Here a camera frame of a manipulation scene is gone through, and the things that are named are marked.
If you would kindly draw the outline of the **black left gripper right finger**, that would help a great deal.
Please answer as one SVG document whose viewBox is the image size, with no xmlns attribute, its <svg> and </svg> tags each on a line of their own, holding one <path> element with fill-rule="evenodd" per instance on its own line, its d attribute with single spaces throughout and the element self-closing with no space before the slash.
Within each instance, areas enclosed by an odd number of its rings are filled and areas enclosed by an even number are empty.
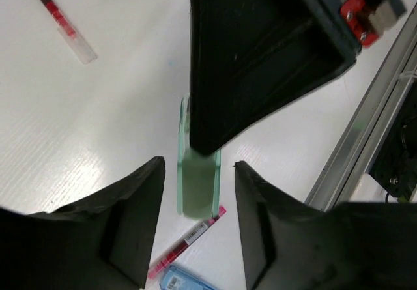
<svg viewBox="0 0 417 290">
<path fill-rule="evenodd" d="M 235 164 L 248 289 L 415 289 L 416 205 L 303 204 Z"/>
</svg>

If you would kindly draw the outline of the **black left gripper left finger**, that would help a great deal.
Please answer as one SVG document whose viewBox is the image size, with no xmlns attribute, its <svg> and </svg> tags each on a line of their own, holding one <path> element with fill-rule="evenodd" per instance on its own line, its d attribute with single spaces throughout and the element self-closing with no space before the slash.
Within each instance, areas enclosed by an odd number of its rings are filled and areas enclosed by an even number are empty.
<svg viewBox="0 0 417 290">
<path fill-rule="evenodd" d="M 156 156 L 51 213 L 2 209 L 1 288 L 144 288 L 164 180 Z"/>
</svg>

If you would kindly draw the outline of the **green lead case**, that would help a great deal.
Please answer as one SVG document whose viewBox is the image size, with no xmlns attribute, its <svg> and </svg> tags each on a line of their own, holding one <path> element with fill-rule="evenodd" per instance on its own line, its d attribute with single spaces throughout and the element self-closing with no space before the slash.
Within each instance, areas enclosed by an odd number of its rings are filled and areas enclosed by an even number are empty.
<svg viewBox="0 0 417 290">
<path fill-rule="evenodd" d="M 180 104 L 177 157 L 177 212 L 193 220 L 219 213 L 222 154 L 201 156 L 190 147 L 190 95 Z"/>
</svg>

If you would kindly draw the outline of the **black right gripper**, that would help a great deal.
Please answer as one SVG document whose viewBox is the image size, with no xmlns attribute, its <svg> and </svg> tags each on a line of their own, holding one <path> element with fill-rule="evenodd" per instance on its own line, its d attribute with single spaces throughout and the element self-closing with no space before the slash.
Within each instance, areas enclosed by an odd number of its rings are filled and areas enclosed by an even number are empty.
<svg viewBox="0 0 417 290">
<path fill-rule="evenodd" d="M 319 55 L 358 55 L 406 12 L 403 0 L 300 0 L 312 28 L 303 46 Z"/>
</svg>

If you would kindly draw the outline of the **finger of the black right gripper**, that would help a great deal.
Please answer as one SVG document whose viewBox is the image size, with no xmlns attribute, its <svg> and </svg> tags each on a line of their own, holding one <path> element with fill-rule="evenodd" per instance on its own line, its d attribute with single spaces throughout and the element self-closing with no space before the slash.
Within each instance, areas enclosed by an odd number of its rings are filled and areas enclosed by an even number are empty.
<svg viewBox="0 0 417 290">
<path fill-rule="evenodd" d="M 190 0 L 190 144 L 210 155 L 355 64 L 340 0 Z"/>
</svg>

